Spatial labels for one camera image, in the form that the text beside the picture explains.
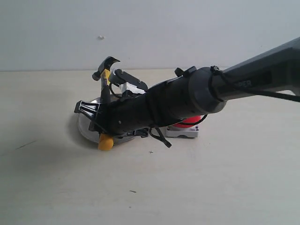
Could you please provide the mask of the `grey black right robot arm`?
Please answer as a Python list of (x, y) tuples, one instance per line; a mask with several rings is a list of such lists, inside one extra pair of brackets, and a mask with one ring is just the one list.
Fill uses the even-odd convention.
[(111, 103), (79, 101), (74, 112), (91, 121), (91, 129), (114, 137), (145, 136), (186, 118), (218, 113), (228, 100), (265, 96), (299, 102), (298, 38), (225, 70), (216, 66), (176, 69), (176, 77), (145, 93)]

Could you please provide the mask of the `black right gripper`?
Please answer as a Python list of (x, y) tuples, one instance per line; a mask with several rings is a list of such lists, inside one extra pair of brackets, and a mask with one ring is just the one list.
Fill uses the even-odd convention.
[(127, 136), (144, 129), (165, 127), (169, 121), (169, 100), (164, 92), (147, 92), (137, 97), (118, 99), (102, 106), (97, 102), (78, 101), (74, 113), (96, 117), (88, 130), (112, 136)]

